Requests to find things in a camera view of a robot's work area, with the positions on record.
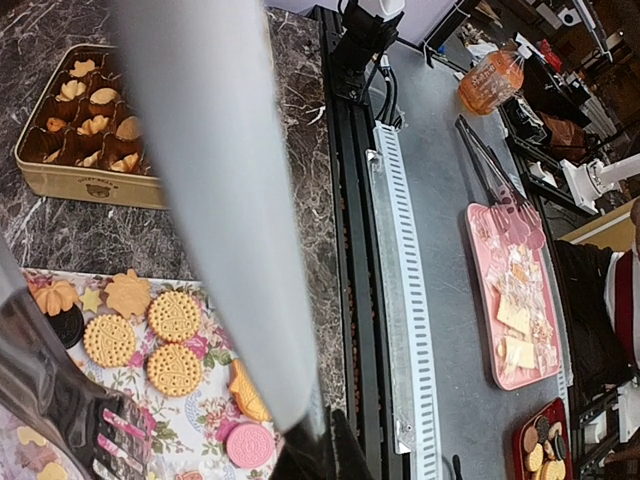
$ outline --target red tray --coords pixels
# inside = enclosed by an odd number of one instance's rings
[[[540,410],[536,415],[534,415],[527,423],[525,423],[521,428],[513,432],[513,463],[515,465],[516,470],[516,479],[517,480],[530,480],[532,477],[532,473],[527,471],[524,467],[524,457],[526,453],[522,448],[522,442],[524,432],[529,426],[533,425],[533,422],[540,415],[544,415],[549,419],[549,423],[552,425],[555,422],[562,423],[562,438],[564,439],[564,443],[567,446],[567,458],[564,461],[565,467],[567,468],[566,479],[571,480],[573,478],[573,466],[571,463],[571,450],[569,449],[569,432],[567,429],[567,418],[565,416],[564,403],[561,398],[556,398],[549,405]]]

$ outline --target orange bottle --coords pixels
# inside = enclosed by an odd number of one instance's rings
[[[488,54],[460,82],[462,102],[476,115],[489,115],[522,88],[524,60],[530,56],[524,46]]]

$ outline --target perforated metal strip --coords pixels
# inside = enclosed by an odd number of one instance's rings
[[[401,295],[404,297],[413,393],[412,429],[415,434],[415,444],[411,446],[411,464],[415,469],[415,477],[412,475],[412,478],[440,480],[443,477],[438,396],[427,296],[411,196],[396,131],[377,122],[374,137],[377,151],[381,154],[378,162],[386,176],[400,266]]]

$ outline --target dark marble surface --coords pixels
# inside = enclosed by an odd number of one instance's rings
[[[0,17],[0,228],[23,266],[192,279],[169,214],[36,197],[13,148],[72,45],[113,43],[106,0],[33,0]],[[315,22],[267,13],[326,399],[345,406],[334,202]]]

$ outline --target person's leg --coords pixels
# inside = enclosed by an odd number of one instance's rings
[[[564,282],[571,325],[571,359],[585,393],[631,377],[622,344],[616,337],[604,300],[613,251],[594,245],[555,242],[560,281]]]

